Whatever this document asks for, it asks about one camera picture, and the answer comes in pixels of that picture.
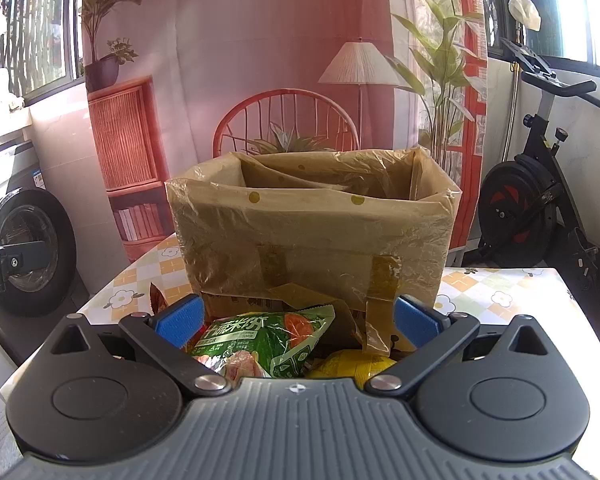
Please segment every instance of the snack bag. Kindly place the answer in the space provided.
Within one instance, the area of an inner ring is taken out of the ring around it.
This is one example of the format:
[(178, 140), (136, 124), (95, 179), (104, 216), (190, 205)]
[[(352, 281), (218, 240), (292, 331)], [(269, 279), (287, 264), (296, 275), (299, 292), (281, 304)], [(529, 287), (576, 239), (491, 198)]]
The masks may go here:
[(190, 354), (233, 386), (241, 377), (299, 377), (305, 359), (334, 317), (333, 305), (323, 305), (219, 319)]
[(357, 386), (362, 389), (367, 380), (393, 364), (393, 359), (365, 354), (362, 350), (340, 350), (327, 357), (306, 376), (310, 379), (353, 377)]

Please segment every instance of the plant pot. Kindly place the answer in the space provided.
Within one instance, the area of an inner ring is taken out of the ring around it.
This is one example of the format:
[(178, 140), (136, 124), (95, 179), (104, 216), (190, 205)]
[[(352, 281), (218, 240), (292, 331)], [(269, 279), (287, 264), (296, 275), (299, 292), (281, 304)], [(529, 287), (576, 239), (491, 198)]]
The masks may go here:
[(118, 79), (120, 65), (115, 54), (109, 54), (95, 63), (84, 67), (84, 78), (87, 85), (87, 92), (102, 90), (107, 86), (115, 84)]

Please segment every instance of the cabinet door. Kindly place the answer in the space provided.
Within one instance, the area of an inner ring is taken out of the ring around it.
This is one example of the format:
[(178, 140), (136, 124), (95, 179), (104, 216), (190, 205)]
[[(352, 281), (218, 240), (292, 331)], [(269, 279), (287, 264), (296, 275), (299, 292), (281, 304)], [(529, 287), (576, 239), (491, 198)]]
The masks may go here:
[(89, 103), (93, 139), (107, 190), (158, 179), (143, 91), (137, 86)]

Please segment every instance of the white plastic-covered object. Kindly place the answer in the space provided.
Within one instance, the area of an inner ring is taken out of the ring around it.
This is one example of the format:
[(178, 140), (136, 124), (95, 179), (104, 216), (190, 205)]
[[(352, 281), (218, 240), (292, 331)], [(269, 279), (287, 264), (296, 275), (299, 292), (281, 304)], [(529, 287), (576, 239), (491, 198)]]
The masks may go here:
[(540, 30), (540, 14), (531, 0), (509, 0), (513, 18), (531, 30)]

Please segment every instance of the chair backrest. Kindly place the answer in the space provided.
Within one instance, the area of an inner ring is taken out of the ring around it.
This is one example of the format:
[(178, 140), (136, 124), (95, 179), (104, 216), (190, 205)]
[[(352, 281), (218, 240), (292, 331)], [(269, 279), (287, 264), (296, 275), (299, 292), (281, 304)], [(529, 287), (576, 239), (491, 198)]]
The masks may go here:
[(299, 137), (324, 136), (338, 152), (358, 149), (356, 127), (339, 104), (309, 90), (281, 88), (249, 97), (224, 116), (214, 135), (214, 156), (257, 153), (247, 139), (273, 142), (271, 123)]

